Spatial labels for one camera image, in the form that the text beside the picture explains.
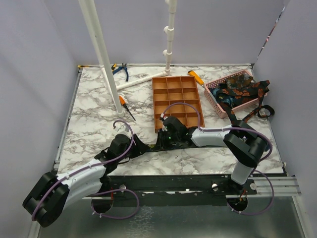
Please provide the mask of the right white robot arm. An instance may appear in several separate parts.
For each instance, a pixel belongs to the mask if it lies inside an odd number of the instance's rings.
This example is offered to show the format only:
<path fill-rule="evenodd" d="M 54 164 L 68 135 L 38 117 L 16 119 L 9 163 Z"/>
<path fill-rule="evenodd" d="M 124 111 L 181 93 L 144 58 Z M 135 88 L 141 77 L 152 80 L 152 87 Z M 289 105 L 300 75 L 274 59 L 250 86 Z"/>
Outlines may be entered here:
<path fill-rule="evenodd" d="M 222 128 L 186 127 L 176 117 L 167 117 L 158 131 L 154 151 L 185 148 L 227 147 L 237 159 L 237 164 L 227 182 L 228 190 L 238 194 L 255 170 L 264 152 L 272 152 L 272 143 L 242 120 Z"/>

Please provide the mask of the black orange floral tie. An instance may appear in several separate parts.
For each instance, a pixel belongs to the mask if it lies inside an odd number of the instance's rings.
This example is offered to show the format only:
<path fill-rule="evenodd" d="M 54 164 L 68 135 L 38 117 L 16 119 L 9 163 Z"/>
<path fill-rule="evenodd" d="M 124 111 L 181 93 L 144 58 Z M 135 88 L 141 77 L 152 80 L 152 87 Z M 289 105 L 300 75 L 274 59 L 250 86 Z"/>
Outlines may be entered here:
<path fill-rule="evenodd" d="M 220 89 L 223 90 L 223 93 L 234 96 L 235 107 L 246 104 L 254 99 L 258 100 L 258 106 L 242 119 L 242 121 L 247 122 L 254 115 L 257 115 L 260 118 L 268 118 L 275 114 L 275 110 L 271 106 L 263 105 L 264 96 L 269 91 L 269 84 L 270 81 L 266 80 L 241 89 L 228 89 L 227 87 Z M 237 120 L 237 117 L 233 112 L 233 108 L 230 108 L 227 104 L 222 102 L 220 102 L 219 105 L 227 113 L 231 122 Z"/>

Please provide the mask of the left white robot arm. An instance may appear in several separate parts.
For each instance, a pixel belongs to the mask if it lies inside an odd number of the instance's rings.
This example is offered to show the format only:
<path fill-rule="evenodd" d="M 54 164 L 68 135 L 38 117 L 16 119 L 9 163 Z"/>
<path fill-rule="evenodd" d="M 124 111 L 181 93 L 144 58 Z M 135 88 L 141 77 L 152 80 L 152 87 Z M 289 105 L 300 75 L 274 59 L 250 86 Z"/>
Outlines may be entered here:
<path fill-rule="evenodd" d="M 108 174 L 124 159 L 136 158 L 150 147 L 137 135 L 117 134 L 111 144 L 91 161 L 63 174 L 47 172 L 24 199 L 22 206 L 42 227 L 51 225 L 70 204 L 88 196 L 105 195 L 112 189 Z"/>

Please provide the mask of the navy yellow floral tie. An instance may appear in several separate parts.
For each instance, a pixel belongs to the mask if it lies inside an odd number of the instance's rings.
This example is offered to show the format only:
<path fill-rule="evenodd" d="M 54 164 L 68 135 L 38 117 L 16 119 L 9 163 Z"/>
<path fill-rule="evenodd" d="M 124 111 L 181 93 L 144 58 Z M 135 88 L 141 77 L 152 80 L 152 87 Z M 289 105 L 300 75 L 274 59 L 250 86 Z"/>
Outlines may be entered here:
<path fill-rule="evenodd" d="M 170 150 L 178 150 L 178 149 L 190 149 L 197 148 L 195 144 L 189 143 L 172 143 L 172 144 L 149 144 L 148 152 L 160 152 L 160 151 L 170 151 Z"/>

